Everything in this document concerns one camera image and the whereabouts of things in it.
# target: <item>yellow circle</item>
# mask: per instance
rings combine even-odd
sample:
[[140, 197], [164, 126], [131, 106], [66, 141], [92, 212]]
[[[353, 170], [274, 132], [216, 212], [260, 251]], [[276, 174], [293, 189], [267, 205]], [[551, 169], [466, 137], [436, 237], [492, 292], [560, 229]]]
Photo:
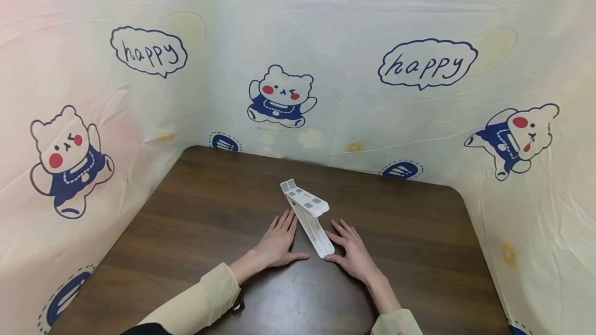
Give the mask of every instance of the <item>yellow circle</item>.
[[157, 26], [164, 33], [180, 37], [188, 52], [195, 52], [201, 48], [207, 35], [203, 18], [192, 11], [183, 10], [170, 13], [162, 18]]
[[366, 149], [366, 146], [364, 145], [364, 143], [361, 143], [359, 141], [350, 141], [349, 143], [346, 144], [346, 151], [349, 153], [360, 153], [361, 151], [364, 151]]
[[173, 134], [172, 132], [163, 132], [157, 136], [157, 139], [161, 142], [172, 141], [176, 139], [176, 134]]
[[494, 28], [470, 40], [478, 50], [478, 58], [470, 66], [467, 76], [481, 75], [496, 68], [509, 56], [517, 44], [517, 31], [508, 27]]
[[509, 242], [505, 242], [501, 246], [501, 257], [509, 269], [517, 268], [517, 252]]

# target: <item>white plastic stand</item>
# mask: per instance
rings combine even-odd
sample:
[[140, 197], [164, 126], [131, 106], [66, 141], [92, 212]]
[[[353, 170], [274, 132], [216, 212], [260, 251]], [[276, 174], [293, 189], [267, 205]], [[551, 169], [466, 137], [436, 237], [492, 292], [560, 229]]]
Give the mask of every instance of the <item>white plastic stand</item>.
[[294, 179], [282, 182], [280, 186], [318, 256], [322, 259], [334, 253], [335, 248], [318, 220], [319, 216], [329, 211], [329, 204], [296, 186]]

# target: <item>finger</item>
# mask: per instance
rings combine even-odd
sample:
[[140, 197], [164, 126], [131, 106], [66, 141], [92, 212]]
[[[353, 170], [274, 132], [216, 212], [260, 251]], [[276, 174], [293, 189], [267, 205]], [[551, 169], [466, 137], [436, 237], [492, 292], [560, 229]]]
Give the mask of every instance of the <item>finger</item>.
[[282, 226], [283, 230], [287, 230], [288, 228], [290, 228], [290, 225], [292, 224], [292, 220], [294, 218], [294, 210], [291, 210], [288, 213], [288, 216], [286, 217], [286, 220], [284, 221], [284, 225]]
[[279, 220], [277, 221], [277, 226], [275, 226], [275, 230], [281, 229], [281, 227], [283, 226], [284, 222], [286, 221], [286, 217], [288, 217], [288, 214], [290, 213], [290, 210], [286, 210], [281, 217], [279, 217]]
[[352, 228], [352, 232], [354, 232], [354, 234], [356, 234], [356, 237], [358, 237], [358, 239], [361, 240], [362, 238], [360, 237], [360, 234], [358, 234], [358, 232], [356, 231], [356, 228], [354, 228], [353, 226], [350, 226], [350, 228]]
[[348, 233], [348, 231], [346, 231], [344, 229], [344, 227], [341, 226], [340, 224], [337, 224], [337, 222], [335, 220], [332, 220], [332, 225], [337, 230], [337, 232], [340, 234], [341, 237], [344, 237], [344, 238], [350, 237], [350, 234]]
[[291, 236], [295, 236], [296, 234], [296, 226], [298, 225], [298, 218], [294, 218], [292, 221], [292, 225], [290, 225], [290, 234]]
[[306, 260], [308, 258], [310, 258], [310, 255], [306, 252], [290, 252], [290, 261]]
[[334, 262], [335, 264], [339, 265], [340, 267], [344, 267], [345, 258], [339, 256], [338, 254], [328, 254], [327, 256], [323, 257], [323, 260]]
[[348, 232], [348, 234], [350, 234], [350, 236], [352, 236], [352, 237], [356, 237], [356, 233], [354, 233], [354, 232], [352, 231], [352, 227], [351, 227], [351, 226], [349, 226], [349, 225], [348, 225], [348, 223], [344, 221], [344, 219], [341, 219], [339, 222], [340, 222], [340, 223], [341, 223], [341, 225], [344, 227], [344, 229], [346, 230], [346, 232]]
[[348, 242], [348, 240], [346, 240], [345, 238], [341, 238], [340, 236], [337, 236], [332, 232], [329, 232], [329, 230], [325, 230], [325, 233], [327, 234], [327, 237], [329, 237], [330, 240], [332, 240], [340, 246], [346, 247], [346, 243]]
[[279, 215], [275, 215], [275, 219], [271, 222], [271, 225], [269, 226], [269, 230], [273, 230], [275, 228], [275, 226], [277, 225], [278, 219], [279, 219]]

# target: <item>blue circle sticker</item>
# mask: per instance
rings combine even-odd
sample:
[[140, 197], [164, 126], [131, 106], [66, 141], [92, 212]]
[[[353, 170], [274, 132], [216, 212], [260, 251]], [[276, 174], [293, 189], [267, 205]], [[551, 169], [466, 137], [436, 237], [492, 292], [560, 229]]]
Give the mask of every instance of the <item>blue circle sticker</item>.
[[58, 291], [50, 297], [48, 303], [43, 306], [42, 313], [38, 316], [39, 332], [47, 335], [50, 328], [54, 326], [64, 309], [78, 294], [79, 289], [93, 273], [95, 265], [87, 265], [80, 268], [75, 274], [68, 278], [67, 283], [61, 285]]
[[391, 163], [381, 171], [380, 175], [385, 177], [397, 177], [401, 179], [415, 178], [424, 172], [424, 168], [411, 160], [399, 160]]
[[509, 321], [509, 323], [511, 335], [533, 335], [532, 331], [528, 330], [523, 324], [517, 321], [514, 321], [514, 324], [511, 321]]
[[213, 132], [209, 138], [211, 147], [220, 148], [229, 151], [242, 151], [242, 145], [239, 141], [223, 132]]

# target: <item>printed fabric backdrop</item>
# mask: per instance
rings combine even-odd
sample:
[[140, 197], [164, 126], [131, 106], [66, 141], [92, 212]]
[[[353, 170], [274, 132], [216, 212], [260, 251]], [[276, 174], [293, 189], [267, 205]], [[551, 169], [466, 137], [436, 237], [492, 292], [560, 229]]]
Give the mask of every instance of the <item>printed fabric backdrop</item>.
[[192, 145], [452, 186], [514, 334], [594, 334], [596, 0], [0, 0], [0, 323]]

